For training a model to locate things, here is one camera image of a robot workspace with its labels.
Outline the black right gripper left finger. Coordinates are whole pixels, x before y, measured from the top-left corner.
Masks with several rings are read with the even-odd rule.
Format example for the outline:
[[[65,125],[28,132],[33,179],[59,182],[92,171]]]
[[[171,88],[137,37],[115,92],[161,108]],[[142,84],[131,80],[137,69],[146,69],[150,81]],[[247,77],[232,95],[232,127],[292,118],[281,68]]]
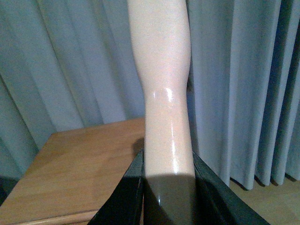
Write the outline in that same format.
[[[111,196],[89,221],[90,225],[138,225],[143,207],[143,149],[141,149]]]

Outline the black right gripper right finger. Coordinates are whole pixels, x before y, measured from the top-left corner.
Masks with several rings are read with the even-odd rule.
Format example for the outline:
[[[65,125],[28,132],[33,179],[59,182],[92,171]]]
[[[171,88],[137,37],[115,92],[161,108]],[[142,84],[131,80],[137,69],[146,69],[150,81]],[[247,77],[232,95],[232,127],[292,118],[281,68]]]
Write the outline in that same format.
[[[193,152],[199,225],[267,225]]]

